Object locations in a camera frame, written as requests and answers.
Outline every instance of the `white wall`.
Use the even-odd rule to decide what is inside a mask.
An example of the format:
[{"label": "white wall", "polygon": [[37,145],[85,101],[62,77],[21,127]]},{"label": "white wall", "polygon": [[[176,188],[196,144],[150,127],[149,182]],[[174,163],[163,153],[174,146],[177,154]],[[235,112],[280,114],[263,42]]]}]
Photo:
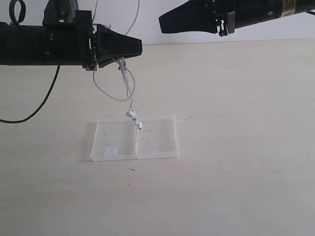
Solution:
[{"label": "white wall", "polygon": [[[24,24],[41,24],[48,0],[25,0],[27,16]],[[315,17],[299,14],[271,22],[236,30],[235,34],[220,38],[202,32],[165,35],[160,32],[158,17],[186,0],[141,0],[138,21],[130,36],[144,44],[204,43],[219,41],[271,40],[315,37]],[[78,0],[80,9],[94,9],[95,0]],[[9,0],[0,3],[0,21],[9,22]],[[124,33],[136,13],[137,0],[99,0],[95,22],[111,24],[112,29]]]}]

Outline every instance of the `light wood surface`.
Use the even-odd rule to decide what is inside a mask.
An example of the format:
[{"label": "light wood surface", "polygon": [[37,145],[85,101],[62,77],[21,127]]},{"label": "light wood surface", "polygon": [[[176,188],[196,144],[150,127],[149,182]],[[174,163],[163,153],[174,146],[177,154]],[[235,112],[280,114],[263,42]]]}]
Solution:
[{"label": "light wood surface", "polygon": [[[1,236],[315,234],[315,40],[148,46],[127,65],[139,113],[177,115],[181,157],[90,161],[97,119],[128,104],[63,67],[38,115],[0,124]],[[0,118],[29,115],[54,73],[0,67]],[[116,65],[97,80],[125,94]]]}]

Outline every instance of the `open plastic case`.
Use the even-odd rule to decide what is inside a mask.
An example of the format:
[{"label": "open plastic case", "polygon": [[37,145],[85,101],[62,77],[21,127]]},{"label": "open plastic case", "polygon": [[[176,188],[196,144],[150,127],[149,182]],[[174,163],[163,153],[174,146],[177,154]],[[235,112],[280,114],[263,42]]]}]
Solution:
[{"label": "open plastic case", "polygon": [[92,161],[169,158],[180,155],[176,117],[141,117],[142,129],[132,121],[98,120]]}]

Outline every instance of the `white label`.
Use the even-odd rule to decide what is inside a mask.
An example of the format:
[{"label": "white label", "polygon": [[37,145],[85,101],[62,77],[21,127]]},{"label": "white label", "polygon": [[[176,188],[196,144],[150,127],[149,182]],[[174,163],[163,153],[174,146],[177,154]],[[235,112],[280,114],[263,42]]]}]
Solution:
[{"label": "white label", "polygon": [[119,147],[106,147],[104,157],[114,157],[119,155]]},{"label": "white label", "polygon": [[295,9],[294,10],[290,10],[290,11],[285,11],[282,13],[281,17],[286,17],[286,16],[292,16],[295,13]]}]

